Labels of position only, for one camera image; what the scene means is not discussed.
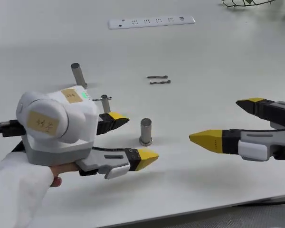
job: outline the gray cylinder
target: gray cylinder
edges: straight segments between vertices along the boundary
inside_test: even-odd
[[[103,105],[103,109],[104,109],[104,113],[110,113],[111,109],[110,109],[110,104],[109,104],[109,100],[108,100],[108,96],[107,95],[102,95],[100,97],[101,103]]]
[[[86,83],[86,81],[84,79],[84,76],[82,74],[82,71],[81,71],[79,63],[73,63],[71,65],[71,68],[72,68],[72,72],[73,72],[73,75],[75,77],[77,86],[80,85],[84,89],[86,89],[87,88],[87,83]]]
[[[152,139],[152,121],[149,118],[141,120],[141,137],[139,142],[142,146],[150,146],[153,142]]]

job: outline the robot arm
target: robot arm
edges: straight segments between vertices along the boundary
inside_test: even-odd
[[[99,114],[82,86],[50,94],[25,93],[17,120],[1,124],[4,137],[21,135],[13,150],[24,151],[32,164],[55,166],[75,162],[80,175],[104,174],[105,179],[138,171],[158,158],[149,150],[94,147],[95,137],[129,121],[118,113]]]
[[[246,112],[270,121],[275,130],[208,130],[191,134],[190,140],[209,151],[238,154],[248,161],[264,162],[272,156],[285,160],[285,102],[250,98],[236,104]]]

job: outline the usb connector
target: usb connector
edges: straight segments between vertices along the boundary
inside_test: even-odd
[[[26,134],[24,127],[18,120],[0,122],[0,133],[5,137],[22,136]]]

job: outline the yellow fingertip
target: yellow fingertip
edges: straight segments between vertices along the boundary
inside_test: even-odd
[[[260,98],[260,97],[252,97],[252,98],[242,99],[242,100],[238,100],[238,101],[258,102],[258,101],[262,101],[262,100],[265,100],[265,99],[264,98]]]
[[[125,117],[125,116],[123,116],[123,115],[121,115],[121,114],[119,114],[119,113],[111,112],[111,113],[109,113],[109,115],[110,115],[113,119],[115,119],[115,120],[117,120],[117,119],[127,119],[127,117]]]
[[[135,171],[142,170],[143,168],[150,165],[152,162],[156,161],[159,157],[157,153],[154,153],[153,151],[148,149],[138,149],[138,153],[141,158],[141,161],[139,162]]]
[[[189,136],[190,141],[205,148],[206,150],[223,153],[222,142],[223,130],[208,130]]]

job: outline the electrical socket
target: electrical socket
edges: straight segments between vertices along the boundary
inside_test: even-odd
[[[165,25],[194,24],[192,16],[163,16],[154,18],[118,19],[109,21],[109,29],[129,29]]]

